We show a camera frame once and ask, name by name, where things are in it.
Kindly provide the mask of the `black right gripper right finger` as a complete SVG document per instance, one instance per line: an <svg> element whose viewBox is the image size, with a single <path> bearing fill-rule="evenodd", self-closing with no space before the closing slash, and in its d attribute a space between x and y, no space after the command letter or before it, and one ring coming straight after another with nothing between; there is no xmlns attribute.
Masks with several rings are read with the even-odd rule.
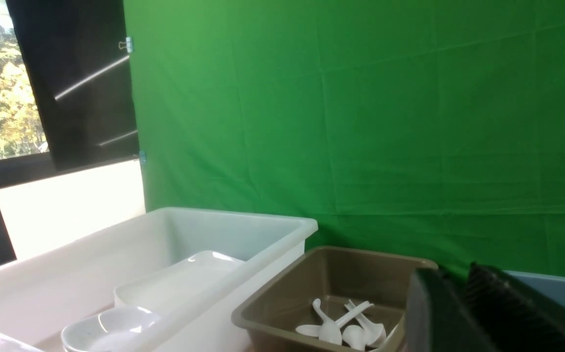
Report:
<svg viewBox="0 0 565 352"><path fill-rule="evenodd" d="M503 270L472 263L463 300L502 352L565 352L565 307Z"/></svg>

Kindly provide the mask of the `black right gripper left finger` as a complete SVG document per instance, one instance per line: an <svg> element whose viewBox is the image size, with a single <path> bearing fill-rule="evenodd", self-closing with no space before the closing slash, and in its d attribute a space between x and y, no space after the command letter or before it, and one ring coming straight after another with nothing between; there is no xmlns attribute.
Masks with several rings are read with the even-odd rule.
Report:
<svg viewBox="0 0 565 352"><path fill-rule="evenodd" d="M406 352L497 352L459 297L436 269L415 269L405 312Z"/></svg>

